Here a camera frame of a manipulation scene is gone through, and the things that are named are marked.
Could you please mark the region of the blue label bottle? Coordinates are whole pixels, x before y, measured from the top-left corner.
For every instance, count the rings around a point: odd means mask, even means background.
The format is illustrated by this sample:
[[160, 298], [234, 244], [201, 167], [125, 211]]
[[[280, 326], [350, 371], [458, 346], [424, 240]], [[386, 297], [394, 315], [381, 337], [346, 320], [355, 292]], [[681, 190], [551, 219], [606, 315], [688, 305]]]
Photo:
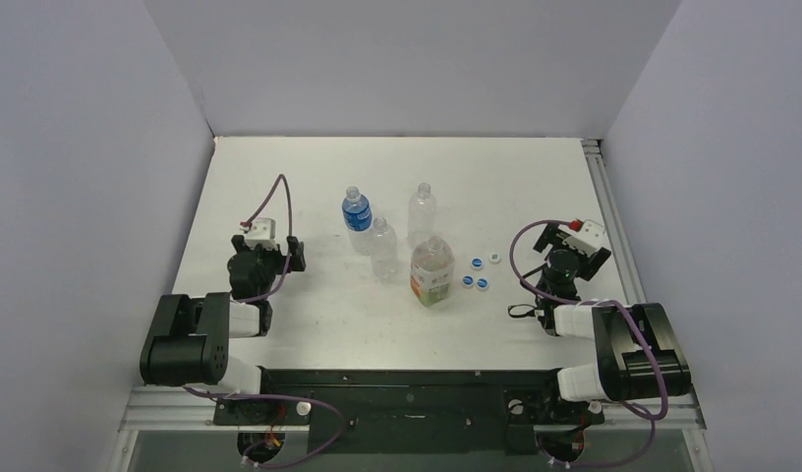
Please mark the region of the blue label bottle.
[[369, 199], [357, 187], [350, 186], [346, 189], [341, 209], [354, 250], [367, 256], [372, 246], [372, 207]]

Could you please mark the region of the clear bottle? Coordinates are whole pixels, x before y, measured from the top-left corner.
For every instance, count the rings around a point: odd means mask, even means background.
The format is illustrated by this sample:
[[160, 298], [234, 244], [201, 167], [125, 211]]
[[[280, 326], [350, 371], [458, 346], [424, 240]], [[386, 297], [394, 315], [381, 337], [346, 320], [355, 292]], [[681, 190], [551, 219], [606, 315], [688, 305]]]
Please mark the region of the clear bottle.
[[377, 279], [388, 282], [395, 278], [399, 267], [397, 235], [384, 217], [373, 220], [370, 258]]
[[430, 184], [421, 183], [408, 204], [407, 239], [411, 249], [434, 235], [436, 207]]

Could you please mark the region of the green orange label bottle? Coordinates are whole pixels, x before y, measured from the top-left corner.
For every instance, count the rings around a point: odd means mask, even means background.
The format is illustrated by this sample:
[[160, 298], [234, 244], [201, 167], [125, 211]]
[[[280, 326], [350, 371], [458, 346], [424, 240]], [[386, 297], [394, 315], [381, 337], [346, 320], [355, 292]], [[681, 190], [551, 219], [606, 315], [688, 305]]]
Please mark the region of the green orange label bottle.
[[410, 286], [423, 306], [430, 307], [449, 297], [454, 268], [453, 251], [440, 236], [429, 237], [413, 250]]

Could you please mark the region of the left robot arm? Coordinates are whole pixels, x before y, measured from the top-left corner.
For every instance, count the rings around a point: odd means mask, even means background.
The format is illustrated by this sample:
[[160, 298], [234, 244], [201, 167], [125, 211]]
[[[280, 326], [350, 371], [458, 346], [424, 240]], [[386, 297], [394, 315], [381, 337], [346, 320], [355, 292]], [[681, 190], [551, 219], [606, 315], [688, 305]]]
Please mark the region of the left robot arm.
[[227, 262], [230, 290], [194, 298], [160, 297], [148, 329], [139, 369], [147, 385], [200, 389], [205, 395], [240, 396], [239, 409], [252, 422], [270, 420], [277, 395], [262, 386], [262, 368], [230, 352], [230, 341], [268, 334], [269, 298], [291, 272], [306, 270], [305, 243], [295, 236], [281, 248], [272, 240], [242, 234], [231, 238]]

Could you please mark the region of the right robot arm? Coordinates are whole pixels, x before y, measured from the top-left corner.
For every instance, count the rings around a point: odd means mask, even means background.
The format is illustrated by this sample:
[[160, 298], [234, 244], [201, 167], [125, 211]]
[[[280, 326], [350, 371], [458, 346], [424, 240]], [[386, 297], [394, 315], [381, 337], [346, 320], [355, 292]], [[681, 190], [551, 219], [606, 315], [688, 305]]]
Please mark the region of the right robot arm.
[[692, 386], [690, 369], [658, 303], [618, 308], [608, 302], [584, 302], [576, 282], [591, 280], [611, 252], [603, 229], [593, 221], [575, 220], [568, 228], [548, 225], [534, 245], [545, 255], [535, 284], [536, 316], [556, 337], [592, 341], [595, 361], [557, 374], [557, 383], [539, 393], [546, 417], [562, 420], [578, 401], [681, 396]]

